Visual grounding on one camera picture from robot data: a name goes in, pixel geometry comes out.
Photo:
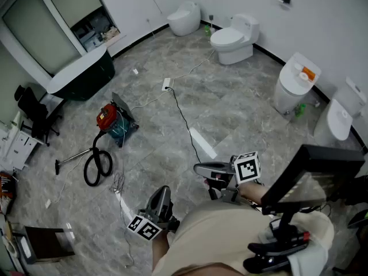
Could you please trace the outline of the white drawer cabinet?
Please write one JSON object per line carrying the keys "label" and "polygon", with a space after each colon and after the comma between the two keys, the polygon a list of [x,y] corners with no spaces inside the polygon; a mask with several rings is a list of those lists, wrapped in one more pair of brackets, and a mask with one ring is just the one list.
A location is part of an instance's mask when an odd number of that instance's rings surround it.
{"label": "white drawer cabinet", "polygon": [[0,122],[0,168],[6,171],[22,170],[37,144],[44,142],[31,135],[32,122],[17,112],[9,126]]}

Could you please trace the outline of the black office chair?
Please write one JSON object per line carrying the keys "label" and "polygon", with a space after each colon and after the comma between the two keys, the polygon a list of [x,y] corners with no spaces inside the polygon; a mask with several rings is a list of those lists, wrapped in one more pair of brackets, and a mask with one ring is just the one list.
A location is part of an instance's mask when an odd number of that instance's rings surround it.
{"label": "black office chair", "polygon": [[21,128],[25,128],[31,132],[32,138],[42,140],[47,147],[50,146],[48,142],[49,132],[53,131],[57,136],[60,135],[52,126],[62,116],[56,112],[52,112],[48,116],[48,110],[45,104],[40,103],[33,90],[30,87],[24,88],[21,85],[17,87],[14,93],[14,99],[18,103],[18,107],[26,114],[27,118],[31,120],[32,126],[29,127],[23,122]]}

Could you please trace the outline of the white toilet with square tank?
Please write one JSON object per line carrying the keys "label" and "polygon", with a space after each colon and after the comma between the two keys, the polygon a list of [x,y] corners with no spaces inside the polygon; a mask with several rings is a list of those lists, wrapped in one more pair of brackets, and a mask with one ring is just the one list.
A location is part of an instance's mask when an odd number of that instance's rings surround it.
{"label": "white toilet with square tank", "polygon": [[365,93],[347,77],[332,96],[315,126],[315,142],[326,147],[336,141],[345,141],[350,134],[353,119],[362,114],[366,104]]}

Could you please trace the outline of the metal vacuum wand with nozzle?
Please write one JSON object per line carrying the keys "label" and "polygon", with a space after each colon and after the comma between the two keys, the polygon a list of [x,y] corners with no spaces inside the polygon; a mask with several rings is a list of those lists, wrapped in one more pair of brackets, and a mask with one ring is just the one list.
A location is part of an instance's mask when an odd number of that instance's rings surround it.
{"label": "metal vacuum wand with nozzle", "polygon": [[74,155],[72,157],[69,157],[69,158],[67,158],[65,160],[62,160],[62,161],[59,161],[59,160],[56,159],[55,160],[55,174],[56,175],[59,174],[59,172],[60,172],[60,166],[61,165],[65,164],[65,163],[68,163],[68,162],[72,161],[73,159],[78,158],[80,156],[84,156],[85,154],[89,153],[90,151],[92,151],[92,148],[89,148],[87,150],[84,150],[84,151],[82,151],[82,152],[80,152],[80,153],[78,153],[78,154],[76,154],[76,155]]}

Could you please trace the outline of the orange box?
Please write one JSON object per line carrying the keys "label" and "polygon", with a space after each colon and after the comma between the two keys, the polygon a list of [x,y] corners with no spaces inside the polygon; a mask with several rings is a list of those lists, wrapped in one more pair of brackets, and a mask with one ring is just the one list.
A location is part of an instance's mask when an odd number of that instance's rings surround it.
{"label": "orange box", "polygon": [[309,68],[304,66],[303,69],[302,69],[302,72],[307,75],[309,81],[311,81],[311,82],[314,81],[314,79],[316,77],[316,74],[313,71],[311,71]]}

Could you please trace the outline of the white flat device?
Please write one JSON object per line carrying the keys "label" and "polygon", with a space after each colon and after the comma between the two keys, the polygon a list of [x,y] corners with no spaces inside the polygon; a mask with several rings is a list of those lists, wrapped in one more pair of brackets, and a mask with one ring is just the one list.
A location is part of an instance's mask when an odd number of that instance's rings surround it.
{"label": "white flat device", "polygon": [[30,248],[28,246],[28,242],[26,240],[26,237],[23,236],[20,240],[20,243],[21,243],[22,250],[25,254],[25,257],[30,258],[32,256],[32,253],[31,253]]}

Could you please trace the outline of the white tall round toilet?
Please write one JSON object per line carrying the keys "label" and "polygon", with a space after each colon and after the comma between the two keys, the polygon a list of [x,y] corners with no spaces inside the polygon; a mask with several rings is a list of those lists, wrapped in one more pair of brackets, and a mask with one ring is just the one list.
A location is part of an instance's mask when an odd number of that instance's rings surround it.
{"label": "white tall round toilet", "polygon": [[[314,81],[300,79],[298,75],[302,70],[296,71],[294,69],[295,63],[302,65],[302,68],[305,66],[313,71],[316,74]],[[294,53],[279,73],[274,90],[275,109],[283,115],[289,114],[316,84],[320,75],[321,69],[317,65],[301,53]]]}

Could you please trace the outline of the wall opening with debris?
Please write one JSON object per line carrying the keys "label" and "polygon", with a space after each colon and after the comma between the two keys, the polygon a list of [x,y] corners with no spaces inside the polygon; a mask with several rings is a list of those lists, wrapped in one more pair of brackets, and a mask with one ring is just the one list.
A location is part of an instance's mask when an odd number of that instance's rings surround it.
{"label": "wall opening with debris", "polygon": [[103,7],[99,7],[81,19],[71,27],[71,31],[87,52],[120,34]]}

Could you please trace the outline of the dark wooden side table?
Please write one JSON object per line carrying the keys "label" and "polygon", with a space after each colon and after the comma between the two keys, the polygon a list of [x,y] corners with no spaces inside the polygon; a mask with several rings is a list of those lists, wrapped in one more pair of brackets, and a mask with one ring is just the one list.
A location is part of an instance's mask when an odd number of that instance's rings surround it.
{"label": "dark wooden side table", "polygon": [[[29,265],[59,262],[75,255],[74,235],[70,229],[24,226],[20,231],[13,231],[12,235],[15,237],[23,260]],[[26,237],[32,253],[30,258],[25,257],[21,247],[20,240],[23,236]]]}

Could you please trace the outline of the black monitor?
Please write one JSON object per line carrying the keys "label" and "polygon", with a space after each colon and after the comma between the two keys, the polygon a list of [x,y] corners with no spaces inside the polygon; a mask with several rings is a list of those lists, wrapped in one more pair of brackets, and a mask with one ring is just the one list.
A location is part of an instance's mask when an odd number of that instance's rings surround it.
{"label": "black monitor", "polygon": [[318,207],[353,179],[364,163],[360,151],[303,144],[262,197],[262,214]]}

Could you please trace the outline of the person's right forearm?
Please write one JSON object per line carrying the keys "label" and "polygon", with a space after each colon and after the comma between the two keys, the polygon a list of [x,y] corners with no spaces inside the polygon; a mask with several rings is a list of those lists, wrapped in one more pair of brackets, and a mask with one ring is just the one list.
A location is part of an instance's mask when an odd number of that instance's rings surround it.
{"label": "person's right forearm", "polygon": [[257,184],[253,181],[242,183],[238,187],[238,192],[243,198],[250,200],[258,205],[262,204],[261,199],[268,190],[268,187]]}

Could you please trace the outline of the person's beige shirt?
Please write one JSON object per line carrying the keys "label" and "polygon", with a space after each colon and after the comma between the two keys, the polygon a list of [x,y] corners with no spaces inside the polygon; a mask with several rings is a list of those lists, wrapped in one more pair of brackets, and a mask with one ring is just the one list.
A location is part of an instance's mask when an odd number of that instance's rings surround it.
{"label": "person's beige shirt", "polygon": [[310,233],[309,247],[290,256],[289,269],[250,273],[244,260],[253,256],[250,243],[267,243],[271,217],[249,205],[207,201],[188,213],[168,249],[158,254],[152,242],[152,276],[320,276],[334,238],[334,226],[323,213],[297,213],[292,224]]}

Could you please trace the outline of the person's left forearm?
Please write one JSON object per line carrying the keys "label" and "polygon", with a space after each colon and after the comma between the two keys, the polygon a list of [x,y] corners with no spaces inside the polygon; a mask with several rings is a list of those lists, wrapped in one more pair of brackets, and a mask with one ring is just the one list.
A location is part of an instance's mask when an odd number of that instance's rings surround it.
{"label": "person's left forearm", "polygon": [[152,241],[152,272],[154,273],[155,269],[160,262],[167,254],[170,245],[168,243],[168,231],[161,231]]}

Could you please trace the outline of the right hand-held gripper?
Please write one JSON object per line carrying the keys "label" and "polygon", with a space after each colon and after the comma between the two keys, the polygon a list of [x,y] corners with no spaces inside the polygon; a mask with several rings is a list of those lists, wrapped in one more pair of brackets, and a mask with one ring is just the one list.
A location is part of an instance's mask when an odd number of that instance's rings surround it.
{"label": "right hand-held gripper", "polygon": [[203,162],[194,165],[196,174],[205,178],[212,200],[239,204],[239,185],[257,181],[261,175],[259,156],[256,151],[233,155],[229,162]]}

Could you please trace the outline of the frosted glass door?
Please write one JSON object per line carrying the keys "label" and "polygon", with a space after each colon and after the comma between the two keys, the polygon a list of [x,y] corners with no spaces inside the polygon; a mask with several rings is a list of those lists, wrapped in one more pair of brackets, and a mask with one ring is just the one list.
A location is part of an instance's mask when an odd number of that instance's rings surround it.
{"label": "frosted glass door", "polygon": [[[102,6],[100,0],[51,2],[69,28]],[[3,19],[31,57],[49,74],[56,74],[81,56],[43,0],[16,0]]]}

